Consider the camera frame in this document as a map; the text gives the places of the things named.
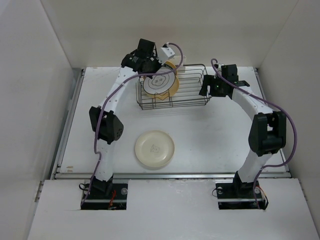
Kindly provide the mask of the grey wire dish rack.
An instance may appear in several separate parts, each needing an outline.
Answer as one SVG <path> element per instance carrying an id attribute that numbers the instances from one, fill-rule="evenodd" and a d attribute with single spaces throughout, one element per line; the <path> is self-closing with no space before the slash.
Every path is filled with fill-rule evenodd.
<path id="1" fill-rule="evenodd" d="M 143 80 L 135 84 L 136 102 L 142 110 L 204 106 L 210 101 L 209 93 L 199 95 L 207 69 L 204 64 L 187 64 L 185 69 L 178 70 L 176 80 L 179 82 L 176 93 L 170 90 L 157 97 L 146 93 Z"/>

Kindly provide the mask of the white plate green rim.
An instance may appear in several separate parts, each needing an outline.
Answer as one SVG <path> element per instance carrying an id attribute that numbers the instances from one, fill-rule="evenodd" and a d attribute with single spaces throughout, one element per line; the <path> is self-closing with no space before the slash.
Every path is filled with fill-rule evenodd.
<path id="1" fill-rule="evenodd" d="M 161 70 L 161 75 L 146 76 L 143 81 L 143 89 L 146 93 L 154 95 L 161 94 L 169 90 L 173 86 L 176 75 L 174 72 L 163 74 L 165 70 Z"/>

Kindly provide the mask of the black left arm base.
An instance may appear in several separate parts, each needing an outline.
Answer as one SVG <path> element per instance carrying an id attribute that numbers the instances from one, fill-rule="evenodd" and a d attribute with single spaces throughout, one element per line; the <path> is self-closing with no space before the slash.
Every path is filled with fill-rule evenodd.
<path id="1" fill-rule="evenodd" d="M 81 210 L 118 211 L 127 209 L 128 182 L 114 182 L 111 178 L 108 182 L 95 181 L 91 188 L 89 186 L 90 182 L 80 183 L 78 186 L 82 191 Z"/>

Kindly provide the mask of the white plastic cutlery holder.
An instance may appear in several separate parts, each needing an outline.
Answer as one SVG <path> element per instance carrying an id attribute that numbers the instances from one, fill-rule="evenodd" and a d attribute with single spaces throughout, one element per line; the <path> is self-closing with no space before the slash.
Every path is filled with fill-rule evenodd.
<path id="1" fill-rule="evenodd" d="M 181 55 L 176 55 L 170 61 L 177 68 L 177 71 L 180 74 L 186 71 L 186 60 L 187 58 L 185 56 L 182 57 Z"/>

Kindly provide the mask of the aluminium table edge rail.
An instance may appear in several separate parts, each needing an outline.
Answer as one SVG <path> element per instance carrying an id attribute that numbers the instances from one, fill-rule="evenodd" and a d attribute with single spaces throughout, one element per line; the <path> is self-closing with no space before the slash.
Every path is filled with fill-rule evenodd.
<path id="1" fill-rule="evenodd" d="M 101 104 L 111 89 L 117 67 L 88 67 L 73 101 L 72 119 L 57 160 L 57 179 L 88 179 L 97 164 L 89 109 Z M 124 125 L 118 141 L 98 146 L 113 162 L 118 178 L 231 178 L 243 165 L 250 147 L 251 119 L 229 97 L 210 98 L 205 105 L 143 110 L 136 101 L 133 79 L 124 90 L 115 115 Z M 146 131 L 160 130 L 173 139 L 171 161 L 150 168 L 136 157 L 135 144 Z"/>

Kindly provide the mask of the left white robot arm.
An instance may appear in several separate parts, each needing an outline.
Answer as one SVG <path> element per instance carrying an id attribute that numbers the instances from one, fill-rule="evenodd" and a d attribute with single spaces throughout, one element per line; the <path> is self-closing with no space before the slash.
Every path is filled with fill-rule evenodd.
<path id="1" fill-rule="evenodd" d="M 122 97 L 130 80 L 140 77 L 158 76 L 158 71 L 175 52 L 166 43 L 161 48 L 156 43 L 141 38 L 135 50 L 125 55 L 111 90 L 99 106 L 89 109 L 89 119 L 94 132 L 93 151 L 98 156 L 96 166 L 89 183 L 89 189 L 100 198 L 107 198 L 112 192 L 113 164 L 107 160 L 106 153 L 98 147 L 99 141 L 111 145 L 123 133 L 124 125 L 115 115 L 118 101 Z"/>

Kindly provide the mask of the cream shallow plate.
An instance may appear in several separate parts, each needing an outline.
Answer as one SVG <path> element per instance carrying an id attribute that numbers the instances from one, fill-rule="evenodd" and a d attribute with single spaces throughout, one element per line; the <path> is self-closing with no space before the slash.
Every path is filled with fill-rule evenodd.
<path id="1" fill-rule="evenodd" d="M 141 164 L 149 168 L 162 168 L 173 158 L 175 143 L 166 132 L 150 130 L 137 138 L 134 151 Z"/>

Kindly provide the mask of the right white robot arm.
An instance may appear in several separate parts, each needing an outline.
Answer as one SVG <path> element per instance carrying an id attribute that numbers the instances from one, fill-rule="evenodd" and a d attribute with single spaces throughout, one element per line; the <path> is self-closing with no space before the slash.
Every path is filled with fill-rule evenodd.
<path id="1" fill-rule="evenodd" d="M 243 197 L 253 190 L 259 172 L 268 160 L 286 145 L 287 116 L 270 108 L 261 97 L 254 94 L 250 84 L 240 80 L 235 64 L 213 63 L 214 75 L 206 74 L 199 95 L 229 97 L 237 103 L 251 120 L 248 135 L 249 153 L 242 167 L 235 173 L 232 193 Z"/>

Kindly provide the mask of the yellow shallow plate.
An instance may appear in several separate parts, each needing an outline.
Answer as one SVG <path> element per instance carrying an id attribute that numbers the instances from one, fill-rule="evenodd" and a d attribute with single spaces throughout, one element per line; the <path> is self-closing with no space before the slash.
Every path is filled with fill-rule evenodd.
<path id="1" fill-rule="evenodd" d="M 172 87 L 169 88 L 169 90 L 167 90 L 163 93 L 158 93 L 158 94 L 149 94 L 145 91 L 144 92 L 150 98 L 163 101 L 163 100 L 167 100 L 167 99 L 173 97 L 177 93 L 179 86 L 180 86 L 179 78 L 177 76 L 175 76 L 174 84 L 172 85 Z"/>

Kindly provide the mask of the yellow rear plate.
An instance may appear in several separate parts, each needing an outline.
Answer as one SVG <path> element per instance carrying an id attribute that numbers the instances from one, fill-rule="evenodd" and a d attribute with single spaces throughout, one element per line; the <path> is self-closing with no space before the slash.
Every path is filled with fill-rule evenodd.
<path id="1" fill-rule="evenodd" d="M 163 70 L 163 72 L 165 73 L 170 72 L 174 75 L 177 74 L 177 66 L 174 65 L 171 61 L 166 61 L 164 65 L 161 67 L 161 70 Z"/>

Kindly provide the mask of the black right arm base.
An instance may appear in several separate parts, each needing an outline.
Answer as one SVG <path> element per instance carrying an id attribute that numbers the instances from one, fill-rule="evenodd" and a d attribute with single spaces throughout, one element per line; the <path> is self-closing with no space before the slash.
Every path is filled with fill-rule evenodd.
<path id="1" fill-rule="evenodd" d="M 233 182 L 215 184 L 219 210 L 266 210 L 269 200 L 259 185 L 238 190 Z"/>

